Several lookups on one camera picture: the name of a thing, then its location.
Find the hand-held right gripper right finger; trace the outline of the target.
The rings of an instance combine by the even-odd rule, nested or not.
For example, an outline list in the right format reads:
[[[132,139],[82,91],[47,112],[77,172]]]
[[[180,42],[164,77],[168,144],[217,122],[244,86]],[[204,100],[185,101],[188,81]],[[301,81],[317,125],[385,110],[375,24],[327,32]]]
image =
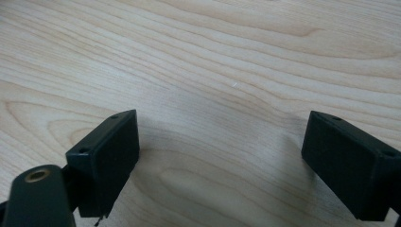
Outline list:
[[[328,113],[310,113],[302,157],[355,218],[401,220],[401,151]]]

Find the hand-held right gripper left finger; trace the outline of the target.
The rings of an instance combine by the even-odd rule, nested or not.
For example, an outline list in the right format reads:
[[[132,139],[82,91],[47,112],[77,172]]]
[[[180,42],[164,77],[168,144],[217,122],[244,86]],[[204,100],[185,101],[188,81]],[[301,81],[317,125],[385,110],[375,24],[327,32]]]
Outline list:
[[[114,114],[66,152],[72,205],[84,218],[107,217],[139,160],[135,110]]]

